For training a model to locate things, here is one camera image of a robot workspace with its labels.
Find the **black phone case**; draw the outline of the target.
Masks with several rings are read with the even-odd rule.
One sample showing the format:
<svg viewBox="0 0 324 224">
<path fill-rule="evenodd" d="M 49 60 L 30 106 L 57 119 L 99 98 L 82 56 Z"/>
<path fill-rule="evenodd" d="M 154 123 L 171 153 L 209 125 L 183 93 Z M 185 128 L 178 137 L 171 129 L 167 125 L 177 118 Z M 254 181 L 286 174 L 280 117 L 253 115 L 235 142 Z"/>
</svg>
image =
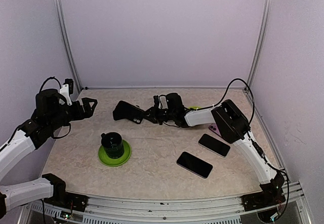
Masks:
<svg viewBox="0 0 324 224">
<path fill-rule="evenodd" d="M 122 100 L 118 102 L 112 114 L 115 121 L 127 119 L 136 124 L 141 124 L 144 119 L 144 110 Z"/>
</svg>

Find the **purple phone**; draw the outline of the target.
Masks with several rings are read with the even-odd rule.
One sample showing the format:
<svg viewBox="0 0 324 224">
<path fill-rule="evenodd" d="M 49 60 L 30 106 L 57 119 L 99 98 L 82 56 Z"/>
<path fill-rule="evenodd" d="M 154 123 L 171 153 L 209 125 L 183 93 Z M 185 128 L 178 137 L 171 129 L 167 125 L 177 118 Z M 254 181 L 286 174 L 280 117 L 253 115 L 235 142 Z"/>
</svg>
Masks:
<svg viewBox="0 0 324 224">
<path fill-rule="evenodd" d="M 215 123 L 209 125 L 209 129 L 212 131 L 218 131 L 218 127 Z"/>
</svg>

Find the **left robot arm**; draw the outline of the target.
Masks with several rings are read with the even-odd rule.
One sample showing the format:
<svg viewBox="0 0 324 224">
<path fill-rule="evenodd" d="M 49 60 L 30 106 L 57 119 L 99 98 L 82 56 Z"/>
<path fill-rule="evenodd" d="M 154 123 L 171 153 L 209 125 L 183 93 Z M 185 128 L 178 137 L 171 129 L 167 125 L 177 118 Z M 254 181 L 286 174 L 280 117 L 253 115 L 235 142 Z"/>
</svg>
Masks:
<svg viewBox="0 0 324 224">
<path fill-rule="evenodd" d="M 36 109 L 31 118 L 19 125 L 12 136 L 1 145 L 1 178 L 24 157 L 39 149 L 49 138 L 57 139 L 55 131 L 70 127 L 72 121 L 93 116 L 98 104 L 96 99 L 82 98 L 70 101 L 69 93 L 56 89 L 40 91 L 36 97 Z M 53 174 L 16 185 L 1 186 L 1 216 L 13 208 L 38 199 L 48 199 L 60 206 L 71 201 L 66 183 Z"/>
</svg>

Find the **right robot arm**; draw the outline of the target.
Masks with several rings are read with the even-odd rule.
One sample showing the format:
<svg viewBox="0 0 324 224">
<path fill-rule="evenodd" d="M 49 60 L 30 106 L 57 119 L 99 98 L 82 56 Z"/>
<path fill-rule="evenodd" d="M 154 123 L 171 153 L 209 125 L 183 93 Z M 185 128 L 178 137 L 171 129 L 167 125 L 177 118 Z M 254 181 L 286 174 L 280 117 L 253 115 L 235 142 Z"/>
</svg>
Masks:
<svg viewBox="0 0 324 224">
<path fill-rule="evenodd" d="M 143 113 L 146 120 L 160 125 L 173 121 L 180 128 L 214 123 L 220 136 L 237 147 L 256 172 L 262 189 L 259 202 L 269 206 L 273 201 L 285 199 L 282 173 L 271 165 L 251 131 L 249 120 L 232 100 L 226 99 L 220 105 L 204 108 L 186 108 L 179 94 L 170 93 L 166 95 L 167 108 L 161 108 L 159 97 L 154 96 L 153 99 L 154 106 Z"/>
</svg>

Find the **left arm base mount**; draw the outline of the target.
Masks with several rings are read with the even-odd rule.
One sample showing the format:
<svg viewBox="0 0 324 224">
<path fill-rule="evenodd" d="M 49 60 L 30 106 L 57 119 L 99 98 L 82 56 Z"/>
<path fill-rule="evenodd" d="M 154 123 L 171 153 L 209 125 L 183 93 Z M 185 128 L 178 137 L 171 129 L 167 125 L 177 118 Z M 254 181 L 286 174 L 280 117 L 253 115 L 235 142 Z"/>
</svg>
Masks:
<svg viewBox="0 0 324 224">
<path fill-rule="evenodd" d="M 51 173 L 43 174 L 42 178 L 48 180 L 53 186 L 53 194 L 49 198 L 44 199 L 45 203 L 70 210 L 85 211 L 89 199 L 88 196 L 67 192 L 65 181 Z"/>
</svg>

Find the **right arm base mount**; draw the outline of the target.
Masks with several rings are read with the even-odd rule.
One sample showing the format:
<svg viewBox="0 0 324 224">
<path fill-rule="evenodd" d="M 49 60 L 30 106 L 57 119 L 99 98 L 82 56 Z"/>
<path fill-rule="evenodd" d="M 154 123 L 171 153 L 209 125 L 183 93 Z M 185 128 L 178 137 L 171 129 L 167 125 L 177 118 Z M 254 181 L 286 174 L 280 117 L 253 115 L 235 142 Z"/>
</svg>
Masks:
<svg viewBox="0 0 324 224">
<path fill-rule="evenodd" d="M 270 183 L 260 184 L 261 192 L 246 194 L 241 197 L 245 211 L 261 209 L 285 202 L 282 190 L 285 179 L 281 172 L 277 172 Z"/>
</svg>

